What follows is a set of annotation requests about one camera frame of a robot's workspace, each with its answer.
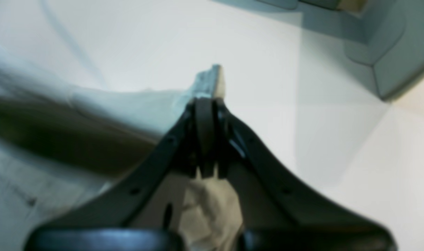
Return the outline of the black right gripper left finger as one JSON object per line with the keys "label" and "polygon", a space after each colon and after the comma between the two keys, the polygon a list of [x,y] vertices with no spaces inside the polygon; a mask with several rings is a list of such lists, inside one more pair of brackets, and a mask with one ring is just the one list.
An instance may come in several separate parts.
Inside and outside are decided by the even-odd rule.
{"label": "black right gripper left finger", "polygon": [[80,208],[37,227],[25,251],[186,251],[177,232],[195,174],[196,124],[207,99],[188,102],[177,123],[129,176]]}

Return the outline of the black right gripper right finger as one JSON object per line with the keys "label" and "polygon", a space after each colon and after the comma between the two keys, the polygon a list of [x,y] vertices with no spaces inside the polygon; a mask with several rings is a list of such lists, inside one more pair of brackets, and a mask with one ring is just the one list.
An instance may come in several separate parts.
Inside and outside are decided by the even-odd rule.
{"label": "black right gripper right finger", "polygon": [[288,170],[250,127],[207,101],[217,175],[236,191],[243,218],[235,251],[395,251],[382,224],[317,192]]}

